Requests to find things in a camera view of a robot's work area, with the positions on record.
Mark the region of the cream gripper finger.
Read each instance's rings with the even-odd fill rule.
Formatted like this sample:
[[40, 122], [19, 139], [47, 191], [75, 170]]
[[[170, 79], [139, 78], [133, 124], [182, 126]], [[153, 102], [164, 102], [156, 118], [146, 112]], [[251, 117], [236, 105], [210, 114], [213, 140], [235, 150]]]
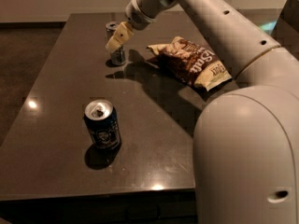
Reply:
[[112, 37], [107, 41], [106, 50], [109, 53], [115, 52], [123, 46], [134, 35], [134, 28], [128, 21], [122, 21], [113, 32]]

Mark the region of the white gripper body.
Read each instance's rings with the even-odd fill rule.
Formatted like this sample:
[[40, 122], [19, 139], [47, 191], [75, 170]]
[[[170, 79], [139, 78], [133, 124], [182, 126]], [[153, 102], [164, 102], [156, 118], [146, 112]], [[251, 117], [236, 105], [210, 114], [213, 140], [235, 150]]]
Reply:
[[125, 9], [125, 15], [133, 28], [140, 31], [154, 23], [161, 12], [175, 4], [174, 0], [131, 0]]

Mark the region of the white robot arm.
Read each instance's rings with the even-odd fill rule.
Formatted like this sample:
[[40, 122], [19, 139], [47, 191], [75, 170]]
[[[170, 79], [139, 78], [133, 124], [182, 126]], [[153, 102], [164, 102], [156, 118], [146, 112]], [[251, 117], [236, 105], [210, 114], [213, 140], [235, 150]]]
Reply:
[[213, 100], [193, 135], [199, 224], [299, 224], [299, 62], [223, 0], [131, 0], [113, 50], [180, 5], [238, 89]]

